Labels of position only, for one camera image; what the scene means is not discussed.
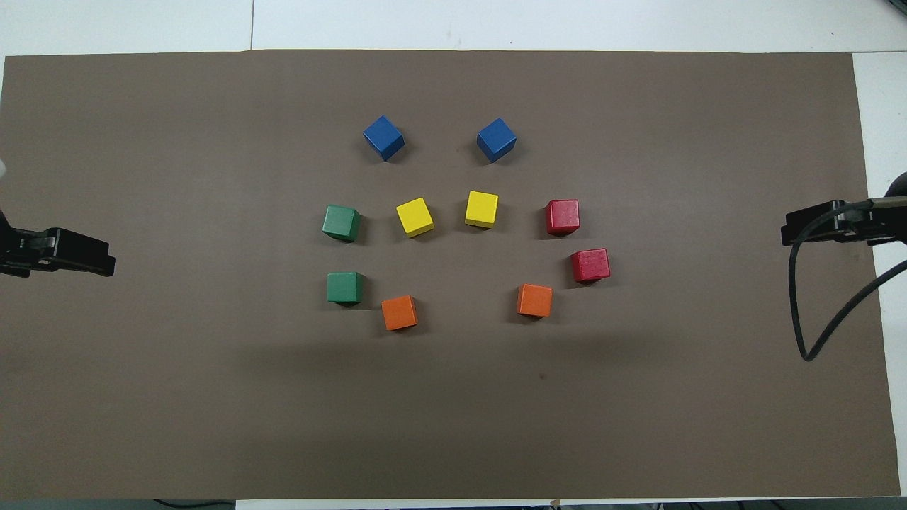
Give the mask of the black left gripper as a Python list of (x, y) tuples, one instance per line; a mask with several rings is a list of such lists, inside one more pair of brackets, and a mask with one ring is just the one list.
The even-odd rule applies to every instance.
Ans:
[[(45, 240), (52, 238), (52, 257), (48, 268), (40, 268), (39, 259)], [(48, 230), (14, 229), (4, 213), (1, 213), (1, 273), (29, 277), (32, 271), (75, 271), (98, 276), (113, 276), (116, 258), (109, 255), (109, 244), (100, 239), (86, 236), (72, 230), (51, 228)], [(68, 261), (67, 259), (93, 259), (93, 261)]]

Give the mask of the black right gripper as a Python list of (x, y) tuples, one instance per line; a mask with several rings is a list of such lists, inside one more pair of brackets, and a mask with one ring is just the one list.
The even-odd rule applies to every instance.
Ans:
[[(823, 201), (788, 213), (788, 223), (782, 226), (782, 245), (790, 247), (810, 222), (843, 206), (845, 201)], [(808, 233), (804, 242), (843, 238), (844, 243), (867, 242), (869, 246), (890, 242), (906, 244), (906, 200), (863, 200), (850, 203), (850, 207), (851, 212), (843, 214), (846, 231), (841, 222), (822, 222)]]

